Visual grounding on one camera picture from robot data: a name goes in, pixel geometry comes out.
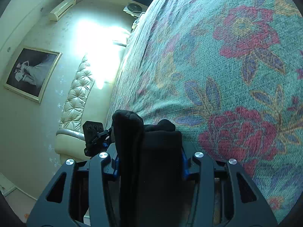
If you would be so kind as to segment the white fan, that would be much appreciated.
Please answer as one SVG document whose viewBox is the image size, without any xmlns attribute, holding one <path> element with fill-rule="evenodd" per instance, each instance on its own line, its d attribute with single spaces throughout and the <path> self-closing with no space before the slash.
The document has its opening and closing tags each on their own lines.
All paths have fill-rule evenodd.
<svg viewBox="0 0 303 227">
<path fill-rule="evenodd" d="M 141 14 L 145 13 L 145 10 L 136 3 L 129 3 L 124 7 L 123 11 L 134 18 L 139 18 Z"/>
</svg>

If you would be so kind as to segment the white air conditioner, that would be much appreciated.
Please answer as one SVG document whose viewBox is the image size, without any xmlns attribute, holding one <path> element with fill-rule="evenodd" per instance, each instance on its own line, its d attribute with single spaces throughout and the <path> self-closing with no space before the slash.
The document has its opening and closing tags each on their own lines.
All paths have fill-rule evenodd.
<svg viewBox="0 0 303 227">
<path fill-rule="evenodd" d="M 64 0 L 49 13 L 49 21 L 57 22 L 76 4 L 77 0 Z"/>
</svg>

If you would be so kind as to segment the framed wedding photo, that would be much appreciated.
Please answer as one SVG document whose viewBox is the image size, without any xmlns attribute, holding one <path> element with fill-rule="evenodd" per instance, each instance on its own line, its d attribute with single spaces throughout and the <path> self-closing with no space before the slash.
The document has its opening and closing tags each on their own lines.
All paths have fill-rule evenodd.
<svg viewBox="0 0 303 227">
<path fill-rule="evenodd" d="M 23 47 L 11 63 L 4 87 L 24 98 L 41 103 L 61 55 L 58 51 Z"/>
</svg>

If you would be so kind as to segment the cream tufted headboard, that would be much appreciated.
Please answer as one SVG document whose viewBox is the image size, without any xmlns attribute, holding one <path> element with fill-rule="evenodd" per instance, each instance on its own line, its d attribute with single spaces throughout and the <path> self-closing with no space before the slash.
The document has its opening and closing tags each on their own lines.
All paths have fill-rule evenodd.
<svg viewBox="0 0 303 227">
<path fill-rule="evenodd" d="M 60 156 L 60 164 L 70 158 L 75 161 L 87 160 L 83 124 L 86 121 L 106 123 L 114 85 L 104 80 L 102 73 L 101 63 L 92 55 L 82 58 L 71 82 L 56 132 L 54 150 Z"/>
</svg>

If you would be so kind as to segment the floral bedspread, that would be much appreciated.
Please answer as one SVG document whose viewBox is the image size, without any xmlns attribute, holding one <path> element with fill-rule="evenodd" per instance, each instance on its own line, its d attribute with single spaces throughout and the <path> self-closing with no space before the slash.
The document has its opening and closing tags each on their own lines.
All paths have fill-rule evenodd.
<svg viewBox="0 0 303 227">
<path fill-rule="evenodd" d="M 302 193 L 302 15 L 292 0 L 153 0 L 131 34 L 118 110 L 173 122 L 236 159 L 278 222 Z"/>
</svg>

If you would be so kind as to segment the black pants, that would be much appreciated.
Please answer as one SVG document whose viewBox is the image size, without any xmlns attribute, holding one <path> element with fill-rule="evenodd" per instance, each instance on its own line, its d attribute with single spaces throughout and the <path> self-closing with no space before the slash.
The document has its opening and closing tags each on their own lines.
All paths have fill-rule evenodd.
<svg viewBox="0 0 303 227">
<path fill-rule="evenodd" d="M 182 134 L 163 119 L 144 124 L 135 112 L 112 116 L 119 158 L 120 225 L 182 226 Z"/>
</svg>

